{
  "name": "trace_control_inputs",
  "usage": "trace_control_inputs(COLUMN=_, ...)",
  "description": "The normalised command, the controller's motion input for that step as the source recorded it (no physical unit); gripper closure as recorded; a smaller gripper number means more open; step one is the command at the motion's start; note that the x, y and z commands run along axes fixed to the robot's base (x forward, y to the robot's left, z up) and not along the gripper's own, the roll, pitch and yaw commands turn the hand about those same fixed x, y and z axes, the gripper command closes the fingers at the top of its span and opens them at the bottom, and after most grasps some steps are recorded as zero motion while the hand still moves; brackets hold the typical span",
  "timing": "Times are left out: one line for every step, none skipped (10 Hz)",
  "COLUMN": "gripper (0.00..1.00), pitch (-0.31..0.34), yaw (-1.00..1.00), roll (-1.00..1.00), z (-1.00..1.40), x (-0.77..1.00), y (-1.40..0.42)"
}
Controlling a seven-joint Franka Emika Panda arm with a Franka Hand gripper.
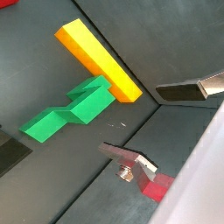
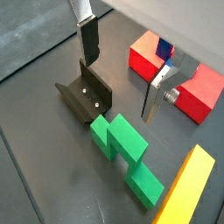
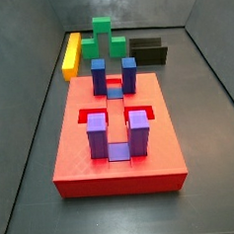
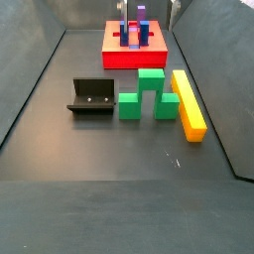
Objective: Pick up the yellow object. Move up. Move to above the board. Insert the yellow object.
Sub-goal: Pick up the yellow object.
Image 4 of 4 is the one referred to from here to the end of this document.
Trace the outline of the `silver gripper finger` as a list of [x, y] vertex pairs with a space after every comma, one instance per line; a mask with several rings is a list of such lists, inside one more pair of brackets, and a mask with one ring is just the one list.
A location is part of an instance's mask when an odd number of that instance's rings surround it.
[[177, 13], [181, 10], [181, 0], [171, 0], [171, 13], [170, 13], [170, 23], [169, 23], [169, 30], [173, 28], [174, 25], [174, 18]]

